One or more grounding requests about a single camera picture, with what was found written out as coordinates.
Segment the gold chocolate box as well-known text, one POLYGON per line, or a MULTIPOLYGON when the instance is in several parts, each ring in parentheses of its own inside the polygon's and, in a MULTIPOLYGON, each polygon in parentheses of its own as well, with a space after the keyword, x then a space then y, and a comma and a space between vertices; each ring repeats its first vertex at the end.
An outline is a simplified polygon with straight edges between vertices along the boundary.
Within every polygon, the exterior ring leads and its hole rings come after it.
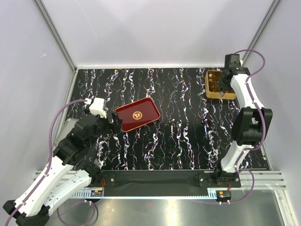
POLYGON ((222 71, 215 71, 215 70, 208 70, 205 76, 205 87, 206 87, 206 97, 211 99, 227 99, 227 100, 234 100, 237 96, 234 91, 227 91, 224 97, 220 97, 219 93, 221 91, 218 88, 218 81, 222 71))

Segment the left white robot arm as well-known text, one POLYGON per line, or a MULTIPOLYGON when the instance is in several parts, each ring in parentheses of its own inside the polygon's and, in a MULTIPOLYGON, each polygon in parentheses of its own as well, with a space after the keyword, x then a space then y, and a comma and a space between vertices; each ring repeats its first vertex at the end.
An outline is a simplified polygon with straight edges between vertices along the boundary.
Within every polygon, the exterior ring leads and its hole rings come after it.
POLYGON ((103 182, 94 161, 83 161, 100 136, 121 131, 117 113, 106 117, 90 113, 76 120, 73 128, 51 152, 51 157, 32 185, 3 209, 19 226, 44 226, 52 213, 78 190, 103 182))

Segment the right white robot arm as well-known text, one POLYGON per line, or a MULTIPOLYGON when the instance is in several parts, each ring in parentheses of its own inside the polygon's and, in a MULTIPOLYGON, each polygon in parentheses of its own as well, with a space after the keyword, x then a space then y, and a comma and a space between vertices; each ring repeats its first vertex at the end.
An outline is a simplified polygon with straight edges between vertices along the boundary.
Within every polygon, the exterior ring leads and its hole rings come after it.
POLYGON ((260 149, 267 135, 273 112, 265 108, 257 97, 246 67, 230 67, 222 72, 218 86, 233 90, 237 96, 240 112, 232 131, 232 144, 214 170, 214 182, 225 186, 238 179, 239 167, 250 151, 260 149))

